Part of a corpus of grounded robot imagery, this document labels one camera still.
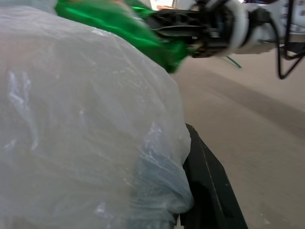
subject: floor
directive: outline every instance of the floor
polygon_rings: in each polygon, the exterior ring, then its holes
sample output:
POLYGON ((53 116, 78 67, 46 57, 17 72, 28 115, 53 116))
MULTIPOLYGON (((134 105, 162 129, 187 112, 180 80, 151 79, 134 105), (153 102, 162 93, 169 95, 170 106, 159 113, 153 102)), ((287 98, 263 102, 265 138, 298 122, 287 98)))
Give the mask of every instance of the floor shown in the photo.
POLYGON ((286 80, 275 55, 189 59, 173 75, 186 122, 224 165, 250 229, 305 228, 305 62, 286 80))

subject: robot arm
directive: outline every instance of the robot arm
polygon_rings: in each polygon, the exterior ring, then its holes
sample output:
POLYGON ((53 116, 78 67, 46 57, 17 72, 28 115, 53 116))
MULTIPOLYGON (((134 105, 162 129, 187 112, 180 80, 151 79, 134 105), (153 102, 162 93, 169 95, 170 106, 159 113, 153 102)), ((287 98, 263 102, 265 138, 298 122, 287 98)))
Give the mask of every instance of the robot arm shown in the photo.
POLYGON ((198 0, 190 10, 156 12, 146 23, 160 37, 183 39, 194 58, 254 54, 277 48, 278 76, 284 79, 305 54, 304 50, 294 56, 288 54, 295 50, 294 42, 305 44, 305 0, 251 2, 198 0), (297 60, 285 74, 281 57, 297 60))

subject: wire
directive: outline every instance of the wire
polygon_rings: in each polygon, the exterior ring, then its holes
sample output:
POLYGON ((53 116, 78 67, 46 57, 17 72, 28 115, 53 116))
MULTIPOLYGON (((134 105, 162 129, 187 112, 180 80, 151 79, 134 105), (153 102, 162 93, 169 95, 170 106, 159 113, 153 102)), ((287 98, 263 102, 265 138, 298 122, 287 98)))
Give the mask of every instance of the wire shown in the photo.
POLYGON ((290 28, 292 22, 292 15, 293 15, 293 7, 294 7, 295 0, 289 0, 288 5, 288 14, 287 14, 287 24, 286 24, 286 32, 285 32, 285 42, 284 42, 284 58, 286 60, 293 60, 296 58, 301 58, 305 55, 305 50, 302 50, 300 53, 295 54, 293 56, 288 55, 288 43, 290 42, 290 28))
POLYGON ((300 61, 303 59, 304 56, 298 57, 298 60, 295 61, 295 63, 289 68, 289 70, 285 74, 282 74, 282 59, 281 59, 279 33, 278 33, 277 27, 273 20, 270 20, 269 24, 272 26, 272 29, 274 30, 274 34, 275 34, 275 42, 276 42, 276 49, 277 49, 277 74, 278 74, 278 77, 281 80, 283 80, 295 69, 295 67, 300 63, 300 61))
POLYGON ((233 58, 229 57, 229 56, 226 56, 226 58, 228 58, 230 61, 232 61, 238 68, 242 68, 241 65, 236 62, 233 58))

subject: plastic bag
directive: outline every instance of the plastic bag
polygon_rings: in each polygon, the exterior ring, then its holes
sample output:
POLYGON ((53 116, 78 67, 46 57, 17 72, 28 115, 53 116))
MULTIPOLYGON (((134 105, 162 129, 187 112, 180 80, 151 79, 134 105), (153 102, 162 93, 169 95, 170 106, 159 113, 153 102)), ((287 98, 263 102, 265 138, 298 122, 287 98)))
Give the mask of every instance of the plastic bag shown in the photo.
POLYGON ((193 204, 174 80, 34 8, 0 8, 0 27, 0 228, 170 228, 193 204))
POLYGON ((0 7, 31 6, 53 14, 55 14, 54 7, 56 4, 57 0, 0 0, 0 7))
POLYGON ((113 32, 122 37, 167 72, 175 72, 191 51, 183 40, 161 39, 139 18, 145 19, 153 10, 137 0, 125 0, 135 15, 117 0, 58 0, 58 16, 113 32))

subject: green plastic bag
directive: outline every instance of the green plastic bag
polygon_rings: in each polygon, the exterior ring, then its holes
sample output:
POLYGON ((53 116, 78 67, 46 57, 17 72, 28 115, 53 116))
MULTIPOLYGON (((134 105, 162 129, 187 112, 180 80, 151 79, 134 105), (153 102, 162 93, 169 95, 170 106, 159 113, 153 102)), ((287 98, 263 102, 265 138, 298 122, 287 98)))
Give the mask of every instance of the green plastic bag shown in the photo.
POLYGON ((143 21, 132 15, 145 19, 154 11, 138 0, 127 0, 125 3, 129 7, 113 0, 58 0, 55 10, 60 17, 122 37, 167 72, 175 72, 189 54, 187 45, 180 40, 159 38, 143 21))

